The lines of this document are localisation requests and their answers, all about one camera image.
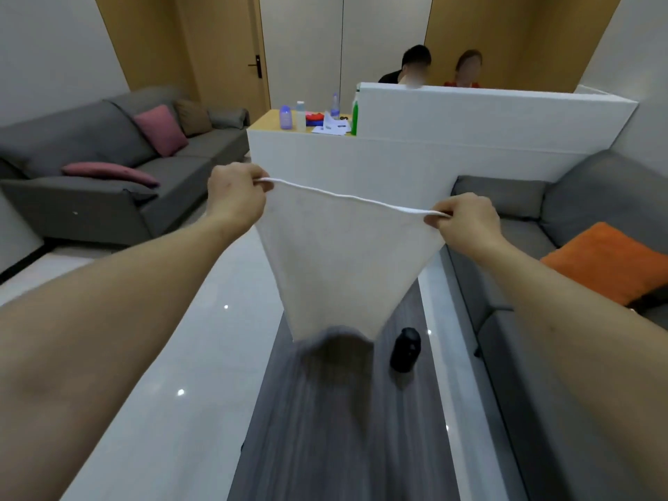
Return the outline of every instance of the tile floor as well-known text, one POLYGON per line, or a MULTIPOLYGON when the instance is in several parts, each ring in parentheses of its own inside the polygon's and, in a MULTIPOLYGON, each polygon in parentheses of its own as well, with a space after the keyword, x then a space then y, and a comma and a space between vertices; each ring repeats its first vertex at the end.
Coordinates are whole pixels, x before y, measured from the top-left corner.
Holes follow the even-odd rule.
MULTIPOLYGON (((1 285, 0 304, 110 252, 58 248, 1 285)), ((472 332, 461 318, 466 311, 452 277, 437 255, 419 281, 460 496, 522 500, 484 366, 471 355, 472 332)), ((225 499, 282 313, 252 229, 214 265, 63 500, 225 499)))

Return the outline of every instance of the forearm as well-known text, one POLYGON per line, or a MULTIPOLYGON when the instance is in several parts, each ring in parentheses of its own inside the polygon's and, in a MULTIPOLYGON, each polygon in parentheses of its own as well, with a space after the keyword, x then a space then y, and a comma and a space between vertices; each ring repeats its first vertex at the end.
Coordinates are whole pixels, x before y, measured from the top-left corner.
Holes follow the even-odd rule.
POLYGON ((230 230, 200 221, 0 309, 0 498, 60 497, 236 238, 230 230))
POLYGON ((668 498, 668 335, 504 244, 482 261, 523 331, 575 397, 668 498))

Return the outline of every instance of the red shirt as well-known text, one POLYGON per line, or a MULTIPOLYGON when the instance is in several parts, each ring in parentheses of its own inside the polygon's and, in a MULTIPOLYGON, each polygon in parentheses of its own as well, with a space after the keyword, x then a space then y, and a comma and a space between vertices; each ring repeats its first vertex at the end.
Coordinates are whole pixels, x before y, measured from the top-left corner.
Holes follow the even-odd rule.
MULTIPOLYGON (((454 83, 454 82, 452 82, 452 83, 449 83, 449 82, 448 82, 448 83, 445 83, 445 84, 443 84, 443 86, 448 86, 448 87, 458 87, 458 86, 457 86, 457 83, 454 83)), ((471 87, 480 87, 480 84, 478 84, 478 83, 473 83, 473 84, 471 84, 471 87)))

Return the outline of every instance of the paper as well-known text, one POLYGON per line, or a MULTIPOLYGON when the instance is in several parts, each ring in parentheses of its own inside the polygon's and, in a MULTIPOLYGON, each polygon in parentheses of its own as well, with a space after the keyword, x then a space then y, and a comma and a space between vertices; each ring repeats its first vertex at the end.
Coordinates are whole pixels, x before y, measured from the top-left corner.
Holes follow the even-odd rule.
POLYGON ((322 126, 313 128, 313 134, 345 135, 350 132, 350 123, 347 119, 334 119, 329 111, 325 111, 322 126))
POLYGON ((275 188, 257 230, 293 339, 344 326, 373 341, 444 245, 424 216, 447 215, 262 180, 275 188))

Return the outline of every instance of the black cup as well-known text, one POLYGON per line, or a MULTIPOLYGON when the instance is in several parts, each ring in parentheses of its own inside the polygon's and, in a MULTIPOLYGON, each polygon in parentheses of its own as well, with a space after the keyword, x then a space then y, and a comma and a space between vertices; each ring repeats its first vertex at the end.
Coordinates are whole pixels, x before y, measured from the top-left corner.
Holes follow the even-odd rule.
POLYGON ((399 373, 408 373, 415 361, 420 356, 422 350, 422 339, 420 333, 412 327, 406 327, 401 330, 401 334, 394 342, 392 356, 389 359, 389 365, 399 373))

